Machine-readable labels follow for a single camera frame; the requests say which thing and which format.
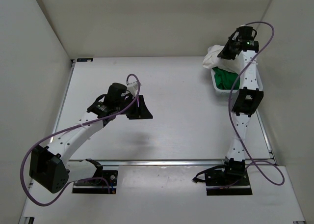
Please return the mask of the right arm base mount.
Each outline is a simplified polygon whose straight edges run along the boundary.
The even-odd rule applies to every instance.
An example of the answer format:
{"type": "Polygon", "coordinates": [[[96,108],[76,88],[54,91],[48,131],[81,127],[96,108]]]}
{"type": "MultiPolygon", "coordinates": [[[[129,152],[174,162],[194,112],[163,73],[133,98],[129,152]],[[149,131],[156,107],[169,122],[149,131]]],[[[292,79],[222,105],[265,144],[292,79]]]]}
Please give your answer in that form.
{"type": "Polygon", "coordinates": [[[253,194],[245,161],[226,160],[224,164],[197,173],[194,183],[206,185],[207,196],[250,196],[253,194]]]}

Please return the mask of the green t shirt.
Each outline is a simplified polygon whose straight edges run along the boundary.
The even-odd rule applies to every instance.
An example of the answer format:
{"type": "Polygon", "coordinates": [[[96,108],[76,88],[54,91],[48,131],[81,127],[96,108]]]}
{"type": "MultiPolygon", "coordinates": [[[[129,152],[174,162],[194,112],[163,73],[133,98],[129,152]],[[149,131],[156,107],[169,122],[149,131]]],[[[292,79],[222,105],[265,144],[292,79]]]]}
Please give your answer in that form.
{"type": "Polygon", "coordinates": [[[219,67],[214,67],[213,71],[216,87],[220,90],[231,90],[233,83],[238,77],[238,74],[228,72],[226,70],[220,69],[219,67]]]}

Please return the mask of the aluminium table rail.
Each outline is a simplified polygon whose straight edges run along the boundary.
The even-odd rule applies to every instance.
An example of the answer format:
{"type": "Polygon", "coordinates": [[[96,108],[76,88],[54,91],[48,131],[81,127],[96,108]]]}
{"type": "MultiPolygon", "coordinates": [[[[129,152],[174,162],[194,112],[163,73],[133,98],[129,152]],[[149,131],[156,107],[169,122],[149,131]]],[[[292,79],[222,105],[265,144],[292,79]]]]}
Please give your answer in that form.
{"type": "Polygon", "coordinates": [[[211,166],[223,160],[98,160],[103,166],[211,166]]]}

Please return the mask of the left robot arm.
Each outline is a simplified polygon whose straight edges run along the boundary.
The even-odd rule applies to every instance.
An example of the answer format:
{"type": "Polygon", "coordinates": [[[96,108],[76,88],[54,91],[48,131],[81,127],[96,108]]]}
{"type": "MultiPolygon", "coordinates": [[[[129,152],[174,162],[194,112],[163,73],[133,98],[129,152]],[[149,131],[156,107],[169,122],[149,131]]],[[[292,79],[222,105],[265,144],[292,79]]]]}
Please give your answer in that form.
{"type": "Polygon", "coordinates": [[[116,115],[129,120],[152,119],[140,83],[113,83],[106,94],[99,96],[77,122],[78,127],[62,133],[45,147],[31,151],[29,175],[51,193],[59,192],[67,183],[87,179],[92,184],[102,180],[103,168],[92,159],[71,163],[71,156],[95,133],[102,130],[116,115]]]}

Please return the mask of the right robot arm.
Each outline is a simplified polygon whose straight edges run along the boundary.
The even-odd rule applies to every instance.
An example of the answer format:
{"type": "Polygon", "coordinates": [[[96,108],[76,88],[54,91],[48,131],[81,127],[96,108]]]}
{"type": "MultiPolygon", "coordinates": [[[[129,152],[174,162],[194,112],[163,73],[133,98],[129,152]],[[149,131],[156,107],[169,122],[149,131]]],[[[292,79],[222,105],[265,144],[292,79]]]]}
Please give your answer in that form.
{"type": "Polygon", "coordinates": [[[250,119],[263,99],[257,79],[255,55],[259,51],[259,43],[255,40],[256,35],[257,31],[253,27],[238,27],[218,54],[220,59],[237,60],[240,68],[239,80],[236,81],[239,82],[238,90],[230,95],[228,102],[235,134],[220,172],[220,180],[226,185],[233,184],[245,174],[243,143],[250,119]]]}

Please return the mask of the white t shirt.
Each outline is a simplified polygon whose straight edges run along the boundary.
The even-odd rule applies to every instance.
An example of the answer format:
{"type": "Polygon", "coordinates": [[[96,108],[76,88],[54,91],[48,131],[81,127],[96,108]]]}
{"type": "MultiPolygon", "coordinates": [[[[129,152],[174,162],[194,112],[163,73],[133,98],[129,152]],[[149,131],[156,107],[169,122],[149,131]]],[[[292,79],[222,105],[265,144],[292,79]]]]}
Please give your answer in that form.
{"type": "Polygon", "coordinates": [[[223,50],[224,46],[213,45],[208,48],[208,53],[204,57],[202,66],[206,69],[212,69],[218,67],[222,70],[237,73],[241,72],[240,64],[238,59],[235,60],[226,60],[218,57],[218,54],[223,50]]]}

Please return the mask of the black label sticker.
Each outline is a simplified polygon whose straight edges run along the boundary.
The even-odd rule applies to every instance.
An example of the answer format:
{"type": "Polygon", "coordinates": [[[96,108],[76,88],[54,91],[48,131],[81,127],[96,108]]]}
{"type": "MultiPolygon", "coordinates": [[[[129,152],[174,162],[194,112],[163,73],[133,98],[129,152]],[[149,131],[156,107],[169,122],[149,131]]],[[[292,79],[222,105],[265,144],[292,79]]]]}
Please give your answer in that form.
{"type": "Polygon", "coordinates": [[[76,62],[92,62],[93,58],[77,58],[76,62]]]}

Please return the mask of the white plastic basket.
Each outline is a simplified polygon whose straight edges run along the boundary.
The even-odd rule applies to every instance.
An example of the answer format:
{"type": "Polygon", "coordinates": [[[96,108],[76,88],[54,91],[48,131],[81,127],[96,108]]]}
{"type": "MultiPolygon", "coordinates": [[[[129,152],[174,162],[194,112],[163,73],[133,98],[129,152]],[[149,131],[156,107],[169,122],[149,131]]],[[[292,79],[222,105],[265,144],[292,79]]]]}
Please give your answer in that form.
{"type": "Polygon", "coordinates": [[[213,87],[215,89],[215,93],[217,95],[223,95],[223,96],[227,96],[229,93],[230,93],[230,90],[220,90],[216,87],[216,84],[215,84],[215,79],[214,79],[214,71],[213,69],[210,69],[210,73],[211,73],[211,78],[212,78],[212,81],[213,81],[213,87]]]}

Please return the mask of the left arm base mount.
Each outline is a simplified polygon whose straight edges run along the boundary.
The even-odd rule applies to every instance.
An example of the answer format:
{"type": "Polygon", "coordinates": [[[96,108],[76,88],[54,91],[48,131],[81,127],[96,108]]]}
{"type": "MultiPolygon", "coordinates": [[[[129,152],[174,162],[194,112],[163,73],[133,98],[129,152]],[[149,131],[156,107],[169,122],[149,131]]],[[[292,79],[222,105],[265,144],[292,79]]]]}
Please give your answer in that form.
{"type": "Polygon", "coordinates": [[[106,167],[92,159],[83,161],[92,165],[96,170],[91,177],[83,177],[74,181],[72,193],[115,195],[117,193],[118,167],[106,167]]]}

